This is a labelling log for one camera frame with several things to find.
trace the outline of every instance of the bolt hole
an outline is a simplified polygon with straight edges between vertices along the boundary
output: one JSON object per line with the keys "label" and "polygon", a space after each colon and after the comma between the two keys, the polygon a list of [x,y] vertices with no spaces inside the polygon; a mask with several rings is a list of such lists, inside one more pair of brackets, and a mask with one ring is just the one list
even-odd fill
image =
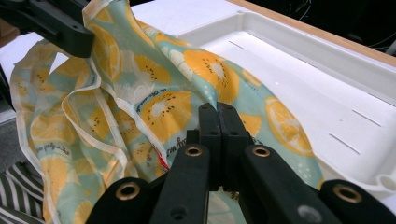
{"label": "bolt hole", "polygon": [[136,197],[140,192],[135,182],[124,183],[116,191],[116,197],[122,201],[128,201]]}
{"label": "bolt hole", "polygon": [[253,154],[259,157],[267,157],[271,154],[270,150],[263,147],[254,147]]}
{"label": "bolt hole", "polygon": [[122,190],[121,190],[121,193],[122,193],[123,195],[128,195],[128,194],[134,193],[134,191],[135,191],[135,188],[134,188],[134,187],[126,187],[125,189],[122,189]]}
{"label": "bolt hole", "polygon": [[189,148],[187,148],[187,149],[185,150],[185,153],[186,153],[188,156],[195,157],[195,156],[201,155],[201,154],[202,154],[202,150],[201,150],[200,148],[198,148],[198,147],[189,147]]}
{"label": "bolt hole", "polygon": [[172,208],[170,216],[174,221],[183,220],[187,215],[187,208],[181,205],[177,205]]}
{"label": "bolt hole", "polygon": [[361,195],[351,187],[344,185],[336,185],[332,189],[340,199],[349,203],[360,203]]}

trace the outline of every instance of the printed fabric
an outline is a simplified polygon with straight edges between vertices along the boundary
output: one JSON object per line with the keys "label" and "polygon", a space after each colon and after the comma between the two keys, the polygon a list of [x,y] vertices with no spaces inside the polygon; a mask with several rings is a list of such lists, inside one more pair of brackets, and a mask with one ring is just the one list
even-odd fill
{"label": "printed fabric", "polygon": [[[205,103],[235,107],[257,144],[318,186],[302,126],[249,71],[138,21],[126,0],[93,0],[83,14],[95,35],[89,59],[41,41],[11,77],[21,148],[44,182],[46,222],[83,223],[115,181],[163,175],[186,131],[199,128]],[[51,71],[61,53],[68,59]],[[209,223],[245,222],[234,195],[210,193]]]}

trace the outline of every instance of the orange slice print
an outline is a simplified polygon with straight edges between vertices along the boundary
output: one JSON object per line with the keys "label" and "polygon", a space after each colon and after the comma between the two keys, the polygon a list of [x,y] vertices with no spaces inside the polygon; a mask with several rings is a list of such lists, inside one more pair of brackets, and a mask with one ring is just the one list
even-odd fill
{"label": "orange slice print", "polygon": [[41,160],[41,167],[47,180],[44,183],[49,185],[46,189],[49,189],[52,200],[56,204],[67,181],[67,164],[60,157],[48,156]]}
{"label": "orange slice print", "polygon": [[239,113],[239,117],[251,136],[256,137],[262,127],[262,117]]}
{"label": "orange slice print", "polygon": [[251,75],[251,73],[249,73],[247,70],[242,69],[242,77],[244,78],[245,81],[247,81],[248,83],[251,83],[252,85],[259,87],[262,83],[253,75]]}
{"label": "orange slice print", "polygon": [[40,114],[32,121],[30,128],[32,139],[35,143],[67,143],[71,144],[77,139],[76,131],[63,114]]}
{"label": "orange slice print", "polygon": [[76,207],[76,212],[73,217],[73,223],[85,223],[90,216],[93,209],[89,201],[83,201]]}
{"label": "orange slice print", "polygon": [[161,143],[165,143],[189,123],[191,93],[167,91],[148,102],[142,110],[141,117]]}
{"label": "orange slice print", "polygon": [[151,80],[160,81],[162,83],[169,84],[171,82],[171,75],[162,66],[156,64],[150,58],[144,55],[135,55],[134,59],[142,72],[148,72]]}
{"label": "orange slice print", "polygon": [[141,132],[137,129],[134,119],[131,118],[125,111],[119,110],[114,114],[122,139],[125,143],[134,141]]}
{"label": "orange slice print", "polygon": [[100,140],[105,139],[110,132],[105,113],[101,107],[97,107],[93,110],[90,118],[87,120],[87,123],[92,133],[94,133]]}
{"label": "orange slice print", "polygon": [[294,153],[314,156],[303,127],[289,110],[275,96],[266,98],[265,103],[269,126],[276,139]]}
{"label": "orange slice print", "polygon": [[231,105],[239,93],[239,76],[225,59],[203,50],[185,50],[184,60],[195,74],[218,92],[219,101]]}
{"label": "orange slice print", "polygon": [[95,39],[92,45],[92,57],[96,58],[98,69],[112,82],[117,81],[121,75],[120,48],[116,40],[103,28],[96,24],[91,26]]}

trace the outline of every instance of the wooden edge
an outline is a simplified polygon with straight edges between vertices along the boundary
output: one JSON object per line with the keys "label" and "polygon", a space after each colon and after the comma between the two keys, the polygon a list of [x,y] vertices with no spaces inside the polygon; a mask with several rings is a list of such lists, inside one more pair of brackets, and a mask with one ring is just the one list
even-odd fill
{"label": "wooden edge", "polygon": [[315,35],[317,37],[320,37],[322,39],[328,40],[330,42],[333,42],[336,45],[339,45],[341,47],[344,47],[346,49],[353,50],[355,52],[358,52],[362,55],[365,55],[367,57],[370,57],[372,59],[378,60],[382,63],[387,63],[392,66],[396,66],[396,57],[390,56],[386,53],[380,52],[378,50],[370,49],[368,47],[365,47],[361,44],[355,43],[353,41],[347,40],[341,36],[338,35],[333,35],[329,32],[326,32],[324,30],[320,30],[319,28],[316,28],[314,26],[308,25],[306,23],[303,23],[301,21],[297,21],[293,18],[289,18],[287,16],[284,16],[282,14],[279,14],[277,12],[274,12],[270,9],[264,8],[257,6],[253,3],[250,3],[245,0],[227,0],[228,2],[234,3],[240,7],[247,8],[249,10],[252,10],[254,12],[257,12],[259,14],[262,14],[265,17],[268,17],[270,19],[273,19],[275,21],[280,21],[282,23],[287,24],[288,26],[291,26],[293,28],[299,29],[301,31],[304,31],[306,33],[309,33],[311,35]]}

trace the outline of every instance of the lemon print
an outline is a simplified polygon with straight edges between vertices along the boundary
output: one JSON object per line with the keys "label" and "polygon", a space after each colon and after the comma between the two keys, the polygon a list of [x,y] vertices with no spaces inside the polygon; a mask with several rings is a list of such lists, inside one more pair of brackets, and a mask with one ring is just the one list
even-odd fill
{"label": "lemon print", "polygon": [[72,124],[63,114],[40,114],[32,121],[30,128],[35,143],[73,143],[77,134]]}
{"label": "lemon print", "polygon": [[90,67],[84,59],[72,57],[57,67],[55,72],[66,77],[79,77],[90,73]]}
{"label": "lemon print", "polygon": [[265,99],[270,129],[287,149],[300,155],[314,156],[303,127],[289,110],[275,97]]}
{"label": "lemon print", "polygon": [[32,70],[32,82],[35,83],[37,86],[40,86],[44,83],[49,76],[50,70],[48,68],[39,68]]}
{"label": "lemon print", "polygon": [[99,137],[100,140],[105,139],[110,132],[105,114],[103,113],[101,107],[97,107],[95,110],[93,110],[90,118],[87,120],[87,123],[92,133]]}
{"label": "lemon print", "polygon": [[243,113],[239,113],[239,117],[250,135],[253,137],[257,136],[262,126],[262,117]]}
{"label": "lemon print", "polygon": [[105,9],[96,14],[95,19],[106,23],[113,23],[114,21],[113,16],[111,16],[111,14]]}
{"label": "lemon print", "polygon": [[157,151],[150,142],[141,142],[133,145],[133,161],[136,165],[144,166],[142,172],[151,177],[163,175],[163,168],[158,160]]}
{"label": "lemon print", "polygon": [[41,86],[40,86],[40,91],[42,93],[53,93],[56,90],[56,87],[54,87],[52,84],[48,83],[48,82],[44,82]]}
{"label": "lemon print", "polygon": [[99,150],[99,155],[102,157],[102,159],[105,162],[111,161],[115,158],[114,154],[111,154],[111,153],[103,151],[103,150]]}
{"label": "lemon print", "polygon": [[185,50],[186,64],[218,92],[219,101],[231,105],[239,92],[239,76],[225,59],[211,52]]}
{"label": "lemon print", "polygon": [[47,180],[44,181],[44,184],[45,186],[48,185],[47,189],[49,189],[52,200],[56,204],[67,181],[67,164],[60,157],[48,156],[41,160],[41,168]]}
{"label": "lemon print", "polygon": [[90,216],[93,209],[92,204],[89,201],[83,201],[76,207],[74,214],[73,223],[85,223]]}
{"label": "lemon print", "polygon": [[[47,186],[44,185],[44,192],[47,192]],[[44,201],[43,201],[43,218],[46,220],[47,223],[53,223],[52,218],[50,217],[50,210],[49,210],[49,205],[46,200],[46,196],[44,195]]]}
{"label": "lemon print", "polygon": [[132,29],[150,46],[154,47],[154,43],[149,39],[148,36],[143,32],[142,28],[140,27],[139,23],[137,23],[137,19],[134,17],[134,14],[131,11],[129,5],[125,7],[126,9],[126,18],[128,19],[129,24],[131,25]]}
{"label": "lemon print", "polygon": [[73,160],[73,167],[79,175],[90,175],[96,171],[96,169],[92,169],[90,163],[85,158]]}
{"label": "lemon print", "polygon": [[142,142],[134,144],[133,148],[132,158],[134,162],[139,164],[146,161],[149,150],[152,148],[152,144],[150,142]]}
{"label": "lemon print", "polygon": [[98,66],[103,75],[115,82],[121,75],[120,48],[116,40],[105,29],[92,24],[91,30],[95,34],[92,45],[92,57],[99,63],[96,66]]}
{"label": "lemon print", "polygon": [[21,97],[27,96],[27,87],[24,85],[24,80],[20,77],[18,77],[16,81],[16,88],[18,90],[18,93]]}
{"label": "lemon print", "polygon": [[155,41],[156,42],[166,41],[166,42],[169,42],[171,44],[178,45],[178,46],[183,46],[183,47],[187,47],[189,45],[186,41],[174,38],[174,37],[172,37],[170,35],[166,35],[164,33],[158,33],[155,36]]}
{"label": "lemon print", "polygon": [[152,26],[149,26],[149,25],[145,24],[142,21],[138,21],[138,20],[136,20],[136,21],[137,21],[137,24],[139,24],[140,28],[145,32],[145,34],[147,36],[152,37],[153,35],[156,35],[156,34],[158,34],[160,32],[159,30],[155,29]]}
{"label": "lemon print", "polygon": [[184,61],[184,56],[180,51],[175,49],[169,50],[168,47],[163,47],[161,48],[161,52],[177,67],[188,81],[192,80],[193,71]]}
{"label": "lemon print", "polygon": [[242,69],[242,77],[244,78],[245,81],[247,81],[248,83],[259,87],[262,83],[253,75],[251,75],[251,73],[249,73],[247,70]]}
{"label": "lemon print", "polygon": [[191,118],[191,93],[168,91],[153,98],[142,110],[142,120],[161,143],[186,127]]}
{"label": "lemon print", "polygon": [[119,125],[119,130],[125,143],[134,141],[136,137],[141,134],[141,132],[136,127],[134,119],[131,118],[125,111],[119,110],[114,114],[114,118]]}
{"label": "lemon print", "polygon": [[148,72],[152,80],[160,81],[166,84],[170,83],[171,75],[164,67],[159,66],[150,58],[143,55],[135,55],[134,59],[136,60],[140,71]]}

